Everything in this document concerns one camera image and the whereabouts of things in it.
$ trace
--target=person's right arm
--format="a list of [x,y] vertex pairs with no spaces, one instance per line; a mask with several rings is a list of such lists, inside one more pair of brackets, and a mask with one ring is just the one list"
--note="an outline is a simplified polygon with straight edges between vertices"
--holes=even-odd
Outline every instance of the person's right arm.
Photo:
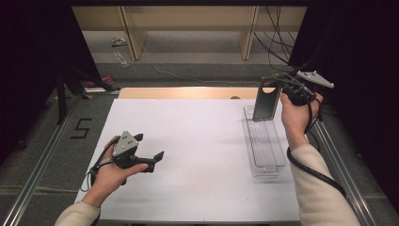
[[[323,101],[319,94],[316,98],[320,103]],[[293,158],[333,179],[322,155],[311,146],[304,135],[309,121],[308,107],[293,105],[284,93],[280,99],[281,119]],[[312,101],[311,109],[312,115],[316,117],[319,103]],[[359,225],[356,215],[340,191],[293,164],[291,171],[302,225]]]

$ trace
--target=gray carpet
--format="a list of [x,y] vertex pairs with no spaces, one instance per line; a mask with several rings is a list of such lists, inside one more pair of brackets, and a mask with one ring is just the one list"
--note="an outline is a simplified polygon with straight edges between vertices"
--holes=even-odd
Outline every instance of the gray carpet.
[[[257,87],[260,78],[273,71],[267,65],[161,64],[156,66],[162,71],[184,77],[252,83],[205,83],[181,79],[157,72],[152,64],[135,64],[129,68],[121,68],[113,64],[99,64],[98,68],[101,75],[113,75],[115,81],[112,86],[122,88]],[[40,180],[39,187],[24,212],[20,225],[53,225],[61,211],[73,203],[115,98],[118,96],[95,94],[92,99],[82,99],[78,102],[52,160]],[[7,215],[8,209],[13,204],[16,195],[19,194],[20,187],[24,185],[55,130],[57,104],[54,96],[49,98],[47,104],[49,108],[41,112],[40,117],[25,138],[27,148],[13,152],[5,164],[0,167],[0,218],[2,220]],[[367,166],[355,156],[356,147],[346,133],[339,116],[331,116],[334,115],[332,106],[324,105],[324,108],[324,112],[326,112],[324,119],[328,132],[335,141],[336,148],[340,151],[361,194],[370,205],[378,225],[399,225],[397,213],[392,209]],[[84,131],[75,130],[80,119],[90,119],[90,121],[81,122],[81,127],[89,128],[87,136],[79,139],[72,138],[84,134]],[[324,147],[321,147],[321,153],[332,169],[332,174],[336,176]],[[123,224],[101,222],[100,225]]]

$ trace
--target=white sweater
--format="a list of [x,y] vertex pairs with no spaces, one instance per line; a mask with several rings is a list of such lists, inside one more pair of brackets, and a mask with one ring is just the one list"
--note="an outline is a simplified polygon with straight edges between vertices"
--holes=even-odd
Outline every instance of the white sweater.
[[[323,157],[310,145],[292,149],[292,156],[305,166],[331,177]],[[343,195],[334,187],[291,165],[302,225],[360,225]],[[61,225],[91,225],[100,209],[77,202],[68,207],[56,221]]]

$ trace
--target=white tabletop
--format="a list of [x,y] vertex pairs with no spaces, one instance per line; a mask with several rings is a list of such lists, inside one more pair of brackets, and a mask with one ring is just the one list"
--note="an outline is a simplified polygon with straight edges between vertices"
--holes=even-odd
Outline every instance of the white tabletop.
[[[115,100],[88,168],[104,145],[123,131],[144,134],[137,156],[152,158],[162,151],[165,155],[154,173],[139,173],[114,192],[102,206],[101,219],[157,223],[299,220],[289,164],[277,178],[251,175],[241,120],[244,106],[254,103]],[[279,105],[274,123],[286,150],[280,112]],[[80,191],[76,200],[84,195]]]

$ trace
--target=floor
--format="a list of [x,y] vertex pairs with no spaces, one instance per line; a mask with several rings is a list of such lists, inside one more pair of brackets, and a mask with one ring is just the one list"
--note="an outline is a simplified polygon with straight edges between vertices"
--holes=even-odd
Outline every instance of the floor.
[[[123,56],[128,67],[134,68],[134,66],[136,66],[140,68],[142,65],[150,65],[148,70],[153,69],[152,73],[159,73],[159,77],[169,76],[165,74],[165,72],[158,72],[157,69],[159,66],[169,66],[171,64],[189,65],[189,67],[196,67],[198,64],[199,67],[208,67],[209,65],[227,65],[228,67],[233,67],[239,65],[243,68],[251,65],[267,66],[272,64],[273,67],[276,68],[287,68],[283,62],[267,54],[256,40],[254,40],[252,44],[250,59],[243,60],[241,58],[237,35],[234,32],[150,32],[146,43],[143,43],[145,51],[141,55],[140,60],[136,61],[130,58],[126,46],[111,47],[112,44],[114,44],[112,39],[124,38],[123,32],[84,32],[84,35],[87,39],[92,56],[95,62],[98,63],[99,71],[101,72],[104,72],[105,68],[112,68],[109,67],[109,65],[117,67],[121,72],[126,70],[126,68],[122,68],[117,62],[115,52]],[[259,33],[258,35],[266,46],[270,46],[270,39],[265,34]],[[272,37],[273,33],[267,33],[267,35]],[[291,35],[283,35],[287,45],[294,44]],[[272,49],[277,52],[279,57],[285,58],[285,54],[281,51],[280,44],[274,43]],[[8,162],[0,168],[1,218],[7,215],[8,209],[20,194],[21,188],[28,180],[32,170],[36,167],[36,163],[40,160],[42,150],[47,148],[46,145],[48,140],[52,139],[52,133],[55,130],[55,123],[57,120],[55,97],[56,94],[50,97],[48,101],[49,110],[43,111],[43,114],[41,114],[40,118],[35,123],[34,129],[25,138],[30,141],[28,148],[26,150],[14,152]],[[79,152],[75,155],[80,156],[79,158],[71,158],[63,152],[56,152],[51,155],[53,160],[46,166],[47,170],[43,173],[35,194],[26,206],[20,225],[29,225],[31,222],[35,222],[36,225],[52,225],[57,214],[64,209],[64,205],[73,203],[74,197],[76,196],[76,188],[71,185],[76,183],[79,184],[82,177],[80,174],[75,174],[73,168],[87,167],[90,153],[82,153],[80,151],[90,150],[95,147],[96,140],[98,140],[96,136],[101,133],[102,125],[104,125],[106,119],[107,114],[105,109],[110,107],[112,100],[115,98],[117,98],[117,95],[95,94],[94,97],[88,97],[87,100],[80,100],[78,102],[76,109],[79,115],[71,115],[71,121],[77,121],[84,116],[91,117],[93,111],[95,111],[97,118],[93,118],[93,121],[83,121],[83,123],[88,123],[91,126],[91,132],[88,134],[88,138],[84,140],[71,141],[70,139],[62,138],[56,146],[76,147],[76,149],[79,149]],[[73,101],[73,97],[67,100],[69,106],[72,105]],[[336,128],[331,131],[331,136],[336,137],[342,143],[341,145],[345,144],[344,147],[347,150],[355,149],[351,143],[350,137],[348,137],[343,126],[340,124],[339,118],[329,118],[329,120],[326,121],[326,125]],[[71,127],[71,131],[67,130],[64,132],[62,135],[63,137],[72,137],[75,135],[76,131],[73,130],[74,124],[66,125],[66,127]],[[389,201],[379,188],[373,176],[371,176],[370,171],[368,171],[367,166],[364,165],[360,158],[355,156],[354,152],[343,153],[343,157],[363,198],[370,206],[375,218],[375,225],[399,225],[398,214],[392,209]],[[57,170],[52,170],[58,169],[60,163],[62,163],[61,167],[64,170],[61,174]],[[53,211],[49,212],[49,208],[45,207],[45,205],[51,206]],[[123,224],[101,222],[100,225]],[[299,223],[286,222],[278,225],[299,225]]]

